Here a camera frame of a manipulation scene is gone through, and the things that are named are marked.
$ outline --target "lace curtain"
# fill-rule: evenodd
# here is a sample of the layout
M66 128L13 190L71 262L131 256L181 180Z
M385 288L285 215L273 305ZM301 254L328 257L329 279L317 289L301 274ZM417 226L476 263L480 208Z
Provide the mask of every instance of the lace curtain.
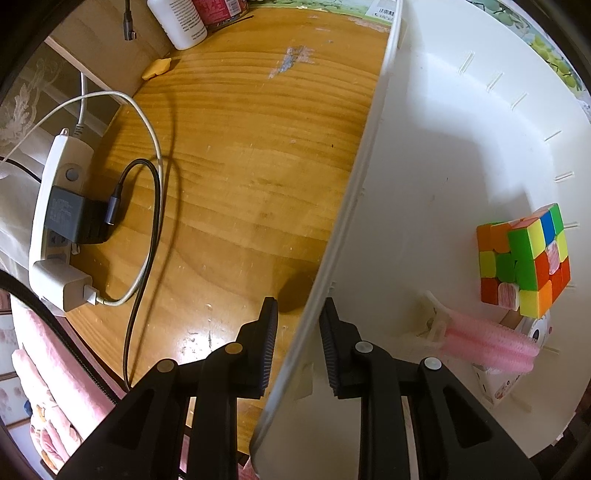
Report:
M29 75L27 81L20 74L12 85L0 107L0 156L7 155L39 120L41 92L55 81L62 65L38 59L32 78ZM39 128L11 158L41 177L52 142L53 136ZM34 179L13 165L0 163L0 268L25 285L38 192L39 184Z

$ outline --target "pink bristles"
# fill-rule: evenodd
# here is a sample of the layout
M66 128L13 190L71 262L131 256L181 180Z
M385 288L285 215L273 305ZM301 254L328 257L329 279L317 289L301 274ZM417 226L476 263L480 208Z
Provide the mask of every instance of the pink bristles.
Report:
M534 367L533 356L509 351L500 348L500 345L481 342L454 329L447 330L442 351L468 362L505 372L528 373Z
M488 320L474 319L458 312L450 311L449 313L452 323L448 329L454 330L476 343L530 357L535 357L540 353L540 346L522 333Z

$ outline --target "wall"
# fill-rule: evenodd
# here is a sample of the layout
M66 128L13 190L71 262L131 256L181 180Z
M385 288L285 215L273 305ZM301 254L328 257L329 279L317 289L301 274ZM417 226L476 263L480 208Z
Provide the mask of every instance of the wall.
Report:
M105 90L133 95L141 75L172 44L145 0L132 0L138 38L123 38L123 0L86 0L48 37L46 43Z
M47 473L41 465L41 457L33 446L33 441L29 434L29 426L30 424L26 423L20 427L13 428L10 430L10 435L39 476L43 478L43 480L52 480L49 473Z

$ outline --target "black cable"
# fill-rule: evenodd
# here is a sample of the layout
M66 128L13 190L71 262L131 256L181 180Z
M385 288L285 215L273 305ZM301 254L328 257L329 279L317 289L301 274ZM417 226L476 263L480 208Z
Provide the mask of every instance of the black cable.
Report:
M37 175L35 175L31 170L26 168L25 165L22 165L19 162L17 162L16 160L13 160L11 158L0 157L0 162L2 162L2 161L5 161L6 163L10 163L10 165L14 165L15 167L20 168L24 173L26 173L31 178L33 178L33 179L37 180L39 183L41 183L41 179Z
M131 16L129 0L125 0L125 12L123 13L123 38L126 40L135 40L137 38L134 31L134 19Z
M121 190L123 188L123 182L125 181L125 178L131 171L131 169L136 165L143 165L148 167L150 172L152 173L152 177L154 178L154 220L152 222L152 235L150 239L150 251L148 252L148 261L146 263L146 268L144 271L144 275L142 276L142 280L139 283L138 291L135 295L134 306L131 309L131 314L129 315L129 322L127 324L127 331L125 332L125 341L123 344L123 382L125 384L125 388L127 389L127 391L131 390L131 384L129 382L128 374L129 346L131 344L131 334L134 329L135 319L138 315L139 305L142 302L142 297L144 296L144 291L148 283L150 270L152 269L152 265L154 264L154 258L156 256L156 248L158 247L158 223L160 221L160 199L162 197L162 191L160 189L160 179L158 178L158 170L156 170L156 167L152 162L146 160L145 158L137 158L129 165L127 165L127 167L125 167L125 170L121 173L119 182L116 185L115 191L112 196L112 199L115 199L115 202L109 203L116 203L118 205L121 199Z

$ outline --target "pink brush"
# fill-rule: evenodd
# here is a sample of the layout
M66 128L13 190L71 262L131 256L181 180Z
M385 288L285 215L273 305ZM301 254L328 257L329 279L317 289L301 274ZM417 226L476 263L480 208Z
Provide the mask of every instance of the pink brush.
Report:
M498 323L450 310L430 292L427 292L427 298L436 311L444 313L444 319L439 316L431 328L434 332L439 331L442 352L486 368L514 373L531 372L540 346L527 335Z

